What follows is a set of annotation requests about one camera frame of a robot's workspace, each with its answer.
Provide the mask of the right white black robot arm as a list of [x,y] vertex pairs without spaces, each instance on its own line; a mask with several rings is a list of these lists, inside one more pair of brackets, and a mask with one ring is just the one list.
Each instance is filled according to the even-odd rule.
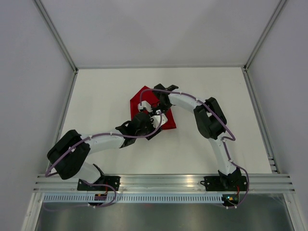
[[234,135],[227,137],[231,131],[227,128],[227,119],[222,109],[213,97],[201,101],[184,92],[177,91],[177,86],[165,89],[159,84],[152,89],[159,100],[161,110],[171,106],[181,107],[193,113],[199,133],[211,144],[218,163],[219,180],[214,187],[221,187],[224,191],[235,191],[240,185],[242,174],[238,166],[232,161],[226,140],[234,141]]

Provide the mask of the red cloth napkin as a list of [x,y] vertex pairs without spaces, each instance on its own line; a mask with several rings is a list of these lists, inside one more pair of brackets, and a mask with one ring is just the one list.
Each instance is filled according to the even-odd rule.
[[[140,103],[140,95],[143,90],[149,89],[149,87],[142,87],[131,99],[130,99],[130,116],[131,119],[139,112],[138,104]],[[142,100],[147,101],[151,106],[158,106],[159,99],[152,93],[152,91],[146,91],[142,94]],[[176,129],[176,123],[173,118],[171,109],[166,113],[168,121],[162,126],[163,130]]]

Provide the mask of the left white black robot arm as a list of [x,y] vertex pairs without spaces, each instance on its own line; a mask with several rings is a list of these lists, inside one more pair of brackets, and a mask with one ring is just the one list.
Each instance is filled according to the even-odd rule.
[[121,149],[133,145],[136,139],[151,139],[160,132],[163,115],[138,113],[131,121],[109,132],[82,135],[75,129],[68,131],[48,152],[51,166],[45,177],[58,174],[62,180],[78,178],[96,191],[105,185],[104,174],[95,164],[86,162],[94,153],[109,149]]

